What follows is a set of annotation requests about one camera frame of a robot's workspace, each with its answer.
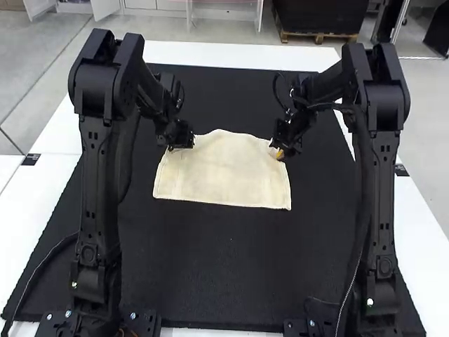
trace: black rubber mat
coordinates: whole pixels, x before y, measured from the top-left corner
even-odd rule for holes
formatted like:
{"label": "black rubber mat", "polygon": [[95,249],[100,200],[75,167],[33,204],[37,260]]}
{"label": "black rubber mat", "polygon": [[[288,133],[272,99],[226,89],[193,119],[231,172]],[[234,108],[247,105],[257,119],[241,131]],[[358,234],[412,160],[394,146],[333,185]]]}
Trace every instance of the black rubber mat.
{"label": "black rubber mat", "polygon": [[[182,80],[182,118],[196,133],[223,128],[271,138],[274,118],[282,113],[272,95],[274,72],[156,68]],[[304,138],[304,153],[287,163],[292,211],[156,200],[152,190],[162,154],[152,122],[142,120],[133,180],[119,207],[123,304],[158,310],[165,326],[281,331],[284,319],[303,313],[307,296],[338,302],[354,238],[354,162],[332,112],[320,115]],[[80,192],[81,164],[3,317],[48,250],[77,230]],[[66,308],[72,254],[68,249],[48,267],[19,319],[39,321],[47,310]],[[424,336],[405,286],[401,297],[402,329]]]}

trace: gray floor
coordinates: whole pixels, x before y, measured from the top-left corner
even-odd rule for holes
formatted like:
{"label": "gray floor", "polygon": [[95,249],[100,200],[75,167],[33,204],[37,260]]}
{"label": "gray floor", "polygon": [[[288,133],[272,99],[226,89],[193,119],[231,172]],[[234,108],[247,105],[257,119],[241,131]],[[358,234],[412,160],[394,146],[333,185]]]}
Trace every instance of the gray floor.
{"label": "gray floor", "polygon": [[[118,37],[126,32],[138,32],[146,39],[153,40],[281,44],[269,11],[264,13],[260,34],[256,34],[253,25],[247,22],[203,20],[188,33],[185,19],[120,15],[95,22],[86,15],[63,17],[61,14],[49,14],[35,25],[29,24],[20,14],[0,11],[0,67],[5,67],[5,61],[15,66],[14,72],[6,69],[9,71],[7,76],[0,68],[1,90],[6,89],[6,93],[4,91],[0,95],[0,117],[9,114],[1,124],[1,130],[24,153],[31,148],[65,96],[68,71],[94,27],[111,29]],[[428,22],[422,18],[409,18],[396,44],[399,55],[434,56],[421,43],[426,24]],[[374,19],[369,18],[362,26],[359,41],[367,46],[370,46],[373,26]],[[4,31],[10,34],[8,38],[3,37]],[[25,32],[36,35],[30,40]],[[28,43],[21,46],[17,41]],[[289,44],[314,45],[311,39],[298,39]],[[324,43],[324,46],[335,47],[337,51],[341,45],[338,39],[327,39]],[[449,137],[446,131],[449,129],[449,111],[445,101],[449,61],[402,60],[401,64],[413,103],[401,139],[400,156],[449,236],[449,177],[446,174],[449,165]],[[0,153],[17,153],[1,133]]]}
{"label": "gray floor", "polygon": [[0,11],[0,124],[14,120],[27,132],[18,104],[90,18],[49,13],[31,23],[26,12]]}

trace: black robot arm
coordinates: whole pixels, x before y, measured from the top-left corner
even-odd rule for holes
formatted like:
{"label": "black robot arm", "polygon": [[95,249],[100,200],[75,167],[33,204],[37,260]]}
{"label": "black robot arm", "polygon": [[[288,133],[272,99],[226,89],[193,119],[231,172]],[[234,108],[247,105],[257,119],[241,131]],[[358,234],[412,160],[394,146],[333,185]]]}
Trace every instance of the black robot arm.
{"label": "black robot arm", "polygon": [[[362,44],[347,44],[341,61],[325,72],[299,73],[290,96],[295,108],[276,120],[271,144],[279,148],[278,158],[301,152],[302,137],[318,114],[334,109],[343,113],[353,134],[358,172],[356,239],[345,292],[334,308],[313,300],[306,303],[313,322],[306,324],[307,333],[401,336],[396,320],[401,304],[396,291],[394,167],[410,95],[396,50],[391,44],[367,51]],[[292,337],[300,332],[289,333],[288,324],[284,328],[284,334]]]}
{"label": "black robot arm", "polygon": [[70,268],[71,303],[45,318],[37,336],[157,336],[153,310],[119,309],[121,247],[117,209],[131,181],[140,117],[152,119],[158,145],[192,148],[190,125],[177,118],[184,91],[170,74],[153,75],[142,59],[145,40],[94,29],[69,73],[83,147],[81,217]]}

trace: white cabinet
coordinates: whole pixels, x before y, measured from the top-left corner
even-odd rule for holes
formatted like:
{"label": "white cabinet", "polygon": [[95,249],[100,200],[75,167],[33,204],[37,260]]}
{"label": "white cabinet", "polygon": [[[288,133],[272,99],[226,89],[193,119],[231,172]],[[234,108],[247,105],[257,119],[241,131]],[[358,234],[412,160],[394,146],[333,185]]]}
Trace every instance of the white cabinet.
{"label": "white cabinet", "polygon": [[95,21],[99,21],[120,10],[120,0],[68,1],[58,0],[23,0],[31,21],[36,16],[56,7],[58,12],[93,13]]}
{"label": "white cabinet", "polygon": [[262,24],[263,0],[185,0],[187,9],[187,29],[192,28],[196,19],[237,20],[253,22],[257,32]]}
{"label": "white cabinet", "polygon": [[123,0],[125,8],[156,9],[156,0]]}
{"label": "white cabinet", "polygon": [[157,9],[163,11],[184,11],[185,0],[156,0]]}

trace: cloth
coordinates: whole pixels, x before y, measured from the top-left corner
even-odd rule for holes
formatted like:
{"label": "cloth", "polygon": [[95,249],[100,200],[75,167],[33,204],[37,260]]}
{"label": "cloth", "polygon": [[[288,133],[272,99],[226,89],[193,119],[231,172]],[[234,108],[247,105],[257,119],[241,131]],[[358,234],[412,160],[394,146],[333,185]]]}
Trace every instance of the cloth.
{"label": "cloth", "polygon": [[275,155],[268,140],[245,133],[195,136],[194,149],[163,155],[153,197],[291,210],[287,168]]}

